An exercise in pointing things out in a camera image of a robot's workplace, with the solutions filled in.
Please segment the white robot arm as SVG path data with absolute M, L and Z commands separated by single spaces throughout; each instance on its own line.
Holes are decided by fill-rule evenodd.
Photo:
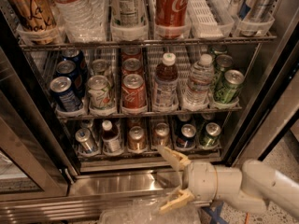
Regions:
M 265 212 L 270 203 L 299 218 L 299 184 L 261 161 L 247 160 L 240 169 L 191 161 L 169 147 L 157 147 L 160 155 L 177 172 L 180 185 L 160 205 L 165 214 L 189 202 L 224 201 L 236 210 Z

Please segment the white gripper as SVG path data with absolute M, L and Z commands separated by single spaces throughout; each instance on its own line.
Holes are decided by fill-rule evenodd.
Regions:
M 169 147 L 157 146 L 160 155 L 175 171 L 183 171 L 182 189 L 175 188 L 159 206 L 159 213 L 166 214 L 181 208 L 194 199 L 202 202 L 212 201 L 217 189 L 215 167 L 209 162 L 190 161 L 189 158 Z

